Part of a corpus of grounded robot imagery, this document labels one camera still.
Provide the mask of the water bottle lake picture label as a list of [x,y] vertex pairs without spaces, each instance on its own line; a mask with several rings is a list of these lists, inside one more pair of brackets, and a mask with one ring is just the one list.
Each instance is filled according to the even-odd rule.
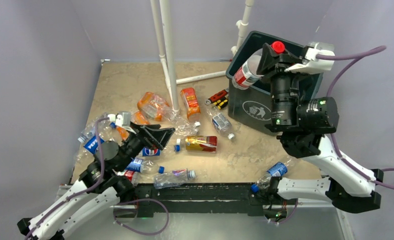
[[[270,47],[276,54],[282,54],[285,52],[286,47],[281,41],[274,41]],[[262,79],[263,75],[257,74],[257,69],[262,59],[263,49],[256,50],[237,70],[231,80],[232,85],[238,90],[247,90],[254,83]],[[284,74],[276,74],[270,80],[281,79]]]

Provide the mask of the crushed bottle purple label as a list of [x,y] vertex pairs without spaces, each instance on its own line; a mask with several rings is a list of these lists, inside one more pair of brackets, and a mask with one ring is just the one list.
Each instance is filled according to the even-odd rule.
[[194,170],[186,168],[180,170],[173,170],[171,172],[162,173],[154,177],[153,186],[155,189],[164,189],[179,187],[187,184],[197,177]]

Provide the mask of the red gold label bottle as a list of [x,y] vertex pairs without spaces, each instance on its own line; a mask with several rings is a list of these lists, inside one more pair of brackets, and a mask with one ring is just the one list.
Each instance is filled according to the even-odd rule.
[[217,148],[218,138],[216,136],[190,135],[177,138],[174,143],[176,152],[186,150],[189,152],[216,153]]

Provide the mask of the clear bottle white barcode label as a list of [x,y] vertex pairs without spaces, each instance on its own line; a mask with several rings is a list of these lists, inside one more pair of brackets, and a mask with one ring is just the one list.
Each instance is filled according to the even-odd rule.
[[227,117],[216,105],[209,105],[206,111],[210,116],[213,127],[222,137],[225,137],[229,140],[235,138],[232,123],[227,119]]

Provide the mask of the small pepsi bottle blue cap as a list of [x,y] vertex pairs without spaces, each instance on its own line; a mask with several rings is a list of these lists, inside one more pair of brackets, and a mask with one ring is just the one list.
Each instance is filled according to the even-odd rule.
[[160,155],[161,151],[159,149],[150,149],[147,147],[144,147],[138,154],[139,157],[159,157]]

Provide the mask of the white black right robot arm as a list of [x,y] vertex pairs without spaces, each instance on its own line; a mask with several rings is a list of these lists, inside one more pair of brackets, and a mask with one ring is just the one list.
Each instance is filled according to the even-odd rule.
[[353,214],[380,208],[382,197],[375,188],[383,181],[383,171],[354,162],[332,140],[339,123],[335,99],[300,97],[300,81],[330,71],[335,61],[343,59],[335,55],[332,45],[321,42],[305,46],[300,56],[289,52],[281,41],[262,46],[256,73],[270,85],[271,123],[266,127],[277,134],[288,155],[324,172],[322,178],[312,180],[272,176],[260,189],[269,202],[320,200]]

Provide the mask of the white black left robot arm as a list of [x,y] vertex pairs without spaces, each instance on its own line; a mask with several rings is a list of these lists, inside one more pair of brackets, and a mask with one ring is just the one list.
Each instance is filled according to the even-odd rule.
[[48,209],[23,218],[17,227],[26,240],[61,240],[80,224],[113,205],[141,202],[132,181],[118,175],[144,148],[162,150],[176,131],[159,124],[127,126],[129,137],[122,144],[98,141],[91,162],[70,189]]

